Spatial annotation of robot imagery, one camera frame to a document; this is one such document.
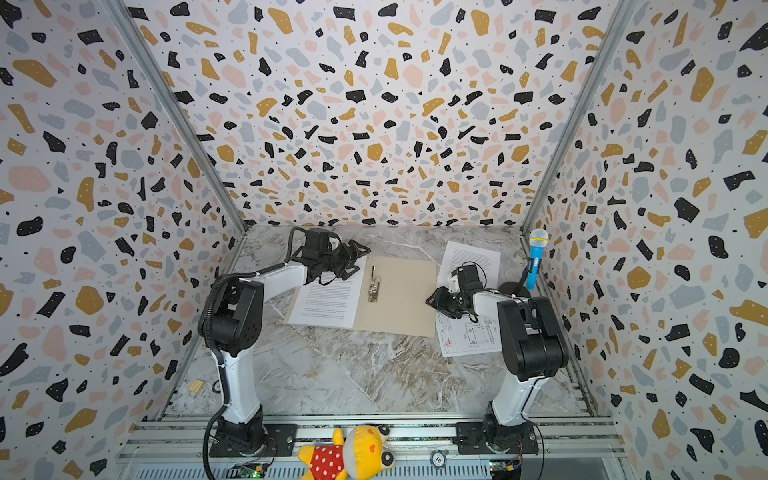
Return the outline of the white diagram sheet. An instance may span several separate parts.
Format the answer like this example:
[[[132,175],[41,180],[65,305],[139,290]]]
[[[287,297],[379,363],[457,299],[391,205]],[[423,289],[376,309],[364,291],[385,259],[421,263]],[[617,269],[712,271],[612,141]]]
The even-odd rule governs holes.
[[[468,317],[452,319],[438,313],[436,332],[446,358],[501,351],[498,323],[486,317],[472,322]]]

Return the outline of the white text sheet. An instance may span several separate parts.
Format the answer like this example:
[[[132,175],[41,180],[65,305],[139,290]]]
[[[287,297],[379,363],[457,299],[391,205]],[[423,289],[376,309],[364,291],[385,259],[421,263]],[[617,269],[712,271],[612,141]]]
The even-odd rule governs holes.
[[[359,268],[349,279],[335,278],[323,273],[321,280],[328,285],[313,282],[300,287],[289,308],[287,323],[291,325],[352,329],[361,297],[366,258],[359,259]]]
[[[486,287],[496,287],[501,267],[501,253],[449,241],[437,277],[438,286],[448,286],[451,273],[463,264],[479,265],[479,277]]]

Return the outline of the beige manila folder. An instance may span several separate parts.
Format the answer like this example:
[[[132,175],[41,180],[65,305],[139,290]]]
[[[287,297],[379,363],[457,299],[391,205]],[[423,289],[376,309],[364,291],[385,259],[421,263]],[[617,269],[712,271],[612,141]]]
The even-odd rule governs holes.
[[[437,265],[423,260],[365,258],[355,323],[352,329],[344,330],[433,337],[436,312],[425,301],[436,289]],[[381,278],[377,303],[368,302],[373,265]]]

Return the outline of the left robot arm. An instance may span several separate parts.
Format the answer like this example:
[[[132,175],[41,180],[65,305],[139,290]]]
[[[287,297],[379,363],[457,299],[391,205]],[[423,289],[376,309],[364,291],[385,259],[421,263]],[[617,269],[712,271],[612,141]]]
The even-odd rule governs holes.
[[[267,445],[253,356],[263,327],[264,304],[275,296],[314,282],[347,281],[371,249],[322,229],[290,230],[286,256],[256,271],[229,273],[214,281],[198,331],[216,363],[221,406],[211,428],[215,445],[252,453]]]

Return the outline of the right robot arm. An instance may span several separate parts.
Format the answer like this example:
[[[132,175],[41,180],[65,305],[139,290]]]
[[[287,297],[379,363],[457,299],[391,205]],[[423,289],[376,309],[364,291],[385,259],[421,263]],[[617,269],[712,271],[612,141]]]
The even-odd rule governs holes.
[[[479,265],[466,262],[426,299],[451,319],[488,319],[499,328],[507,374],[483,420],[456,425],[454,443],[461,455],[539,451],[529,409],[545,383],[567,366],[569,353],[551,302],[533,295],[528,277],[524,271],[519,281],[490,288]]]

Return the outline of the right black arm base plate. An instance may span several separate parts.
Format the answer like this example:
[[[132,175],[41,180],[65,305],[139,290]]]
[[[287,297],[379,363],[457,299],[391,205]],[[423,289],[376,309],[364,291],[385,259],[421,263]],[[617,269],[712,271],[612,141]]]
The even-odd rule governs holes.
[[[501,426],[493,422],[459,422],[453,443],[460,455],[537,454],[539,444],[532,422]]]

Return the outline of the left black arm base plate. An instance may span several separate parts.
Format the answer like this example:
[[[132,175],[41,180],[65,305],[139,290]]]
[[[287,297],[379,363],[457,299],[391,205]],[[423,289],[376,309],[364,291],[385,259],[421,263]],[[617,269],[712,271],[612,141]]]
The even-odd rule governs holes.
[[[298,426],[291,423],[224,422],[213,436],[208,454],[214,458],[290,457]]]

